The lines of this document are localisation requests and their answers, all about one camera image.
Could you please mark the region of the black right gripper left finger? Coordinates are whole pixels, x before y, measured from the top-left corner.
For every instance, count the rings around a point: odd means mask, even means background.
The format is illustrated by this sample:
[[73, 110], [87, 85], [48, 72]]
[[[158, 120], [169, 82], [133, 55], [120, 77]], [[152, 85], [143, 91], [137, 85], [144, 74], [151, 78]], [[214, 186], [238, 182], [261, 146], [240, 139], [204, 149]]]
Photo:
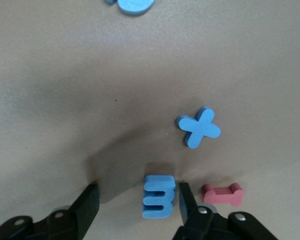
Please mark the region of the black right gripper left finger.
[[0, 225], [0, 240], [82, 240], [100, 208], [99, 187], [88, 185], [68, 209], [59, 209], [34, 222], [15, 216]]

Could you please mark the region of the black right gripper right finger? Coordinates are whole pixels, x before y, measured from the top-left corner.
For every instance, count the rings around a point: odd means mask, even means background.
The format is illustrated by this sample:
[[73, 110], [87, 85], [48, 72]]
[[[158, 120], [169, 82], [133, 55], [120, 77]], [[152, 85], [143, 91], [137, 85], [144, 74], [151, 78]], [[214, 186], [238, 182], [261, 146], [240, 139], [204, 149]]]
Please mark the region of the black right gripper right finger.
[[232, 212], [227, 218], [212, 205], [199, 206], [187, 182], [179, 184], [179, 209], [183, 225], [176, 240], [276, 240], [259, 220], [248, 212]]

